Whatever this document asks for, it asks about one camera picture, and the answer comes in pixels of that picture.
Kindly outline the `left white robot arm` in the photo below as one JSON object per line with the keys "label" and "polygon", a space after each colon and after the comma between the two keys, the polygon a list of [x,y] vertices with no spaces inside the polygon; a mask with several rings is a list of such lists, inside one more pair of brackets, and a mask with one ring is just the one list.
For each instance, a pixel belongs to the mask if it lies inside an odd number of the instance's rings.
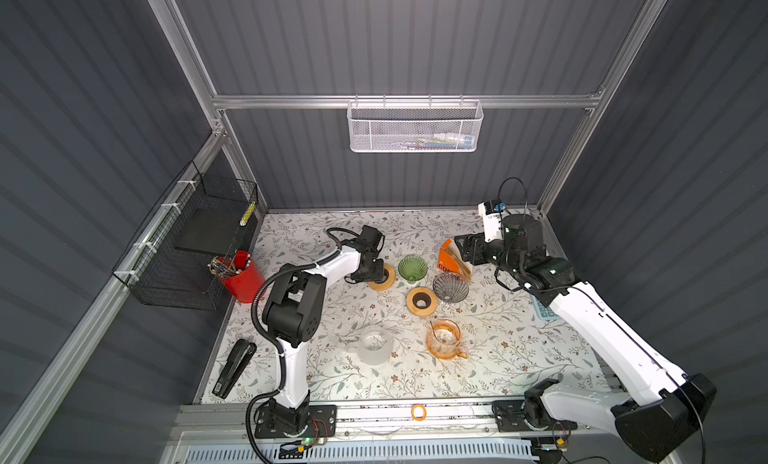
{"label": "left white robot arm", "polygon": [[366,225],[360,232],[342,227],[325,230],[335,247],[330,254],[305,264],[285,264],[257,292],[268,293],[262,310],[254,302],[251,318],[257,332],[276,350],[275,408],[297,414],[309,405],[306,379],[307,345],[319,329],[329,286],[382,283],[393,273],[379,256],[385,237]]}

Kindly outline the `grey glass dripper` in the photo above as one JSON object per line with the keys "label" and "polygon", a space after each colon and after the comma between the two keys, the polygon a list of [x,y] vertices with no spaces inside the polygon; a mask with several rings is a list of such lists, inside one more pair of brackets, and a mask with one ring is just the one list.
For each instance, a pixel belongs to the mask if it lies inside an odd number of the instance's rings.
{"label": "grey glass dripper", "polygon": [[446,303],[459,303],[469,294],[468,282],[459,274],[441,272],[433,279],[432,290]]}

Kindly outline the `frosted white glass pitcher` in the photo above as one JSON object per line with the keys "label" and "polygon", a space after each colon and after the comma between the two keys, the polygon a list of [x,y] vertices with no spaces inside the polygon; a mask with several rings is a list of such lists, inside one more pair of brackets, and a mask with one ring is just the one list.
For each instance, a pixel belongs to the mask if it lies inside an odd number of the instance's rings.
{"label": "frosted white glass pitcher", "polygon": [[347,346],[346,352],[356,355],[363,364],[378,366],[390,359],[393,347],[394,338],[388,330],[370,327],[363,330],[358,339]]}

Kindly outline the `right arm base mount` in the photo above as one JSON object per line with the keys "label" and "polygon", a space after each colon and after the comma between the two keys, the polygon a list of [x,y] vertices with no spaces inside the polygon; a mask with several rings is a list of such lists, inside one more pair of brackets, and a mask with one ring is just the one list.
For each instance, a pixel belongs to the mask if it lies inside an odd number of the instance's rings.
{"label": "right arm base mount", "polygon": [[552,431],[570,433],[578,424],[569,420],[555,420],[530,399],[501,399],[491,403],[491,412],[500,432]]}

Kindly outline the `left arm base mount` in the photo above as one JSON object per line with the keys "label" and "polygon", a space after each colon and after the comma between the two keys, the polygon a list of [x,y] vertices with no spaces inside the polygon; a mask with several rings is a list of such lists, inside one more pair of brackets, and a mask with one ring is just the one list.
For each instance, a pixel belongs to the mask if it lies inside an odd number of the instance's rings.
{"label": "left arm base mount", "polygon": [[254,418],[254,437],[329,438],[336,433],[338,407],[335,405],[302,405],[288,409],[276,403],[261,405]]}

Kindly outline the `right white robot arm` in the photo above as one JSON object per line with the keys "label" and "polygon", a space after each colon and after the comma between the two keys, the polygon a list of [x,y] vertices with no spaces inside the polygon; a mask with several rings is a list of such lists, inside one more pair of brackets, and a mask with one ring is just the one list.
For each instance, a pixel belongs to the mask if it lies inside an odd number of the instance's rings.
{"label": "right white robot arm", "polygon": [[620,392],[575,389],[544,378],[524,393],[518,412],[537,431],[570,421],[619,437],[642,459],[659,463],[692,435],[704,434],[704,420],[717,390],[705,375],[689,374],[632,329],[579,278],[564,257],[549,253],[540,221],[513,214],[498,200],[482,202],[483,230],[459,238],[458,249],[480,253],[496,274],[552,310],[586,340],[616,373]]}

